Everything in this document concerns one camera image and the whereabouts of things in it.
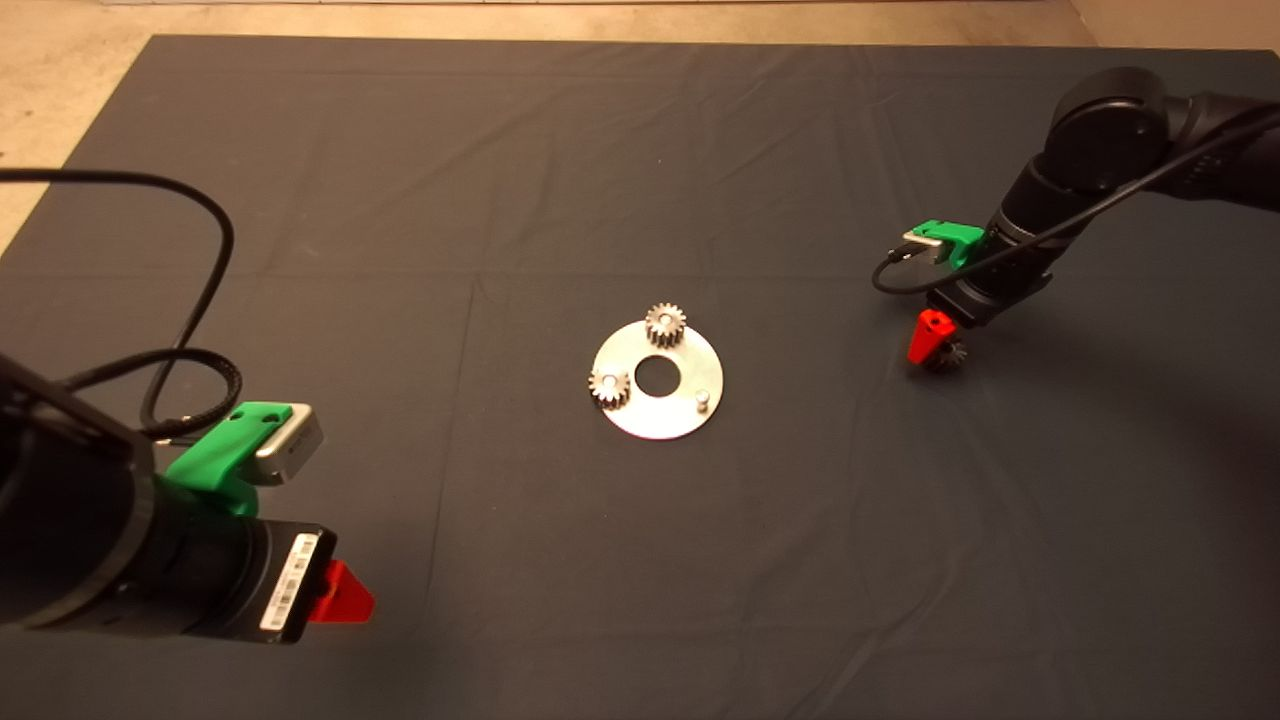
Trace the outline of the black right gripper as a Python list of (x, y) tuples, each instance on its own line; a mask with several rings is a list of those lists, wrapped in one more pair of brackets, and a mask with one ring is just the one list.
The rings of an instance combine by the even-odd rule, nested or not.
[(910, 364), (924, 366), (952, 340), (957, 325), (975, 329), (1047, 286), (1057, 246), (1042, 243), (925, 293), (908, 345)]

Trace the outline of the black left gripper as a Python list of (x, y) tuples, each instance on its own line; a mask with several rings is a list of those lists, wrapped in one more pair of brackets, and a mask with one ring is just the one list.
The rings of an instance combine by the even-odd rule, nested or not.
[(347, 562), (338, 534), (303, 521), (248, 521), (248, 559), (229, 600), (212, 615), (212, 637), (294, 644), (310, 623), (365, 624), (376, 600)]

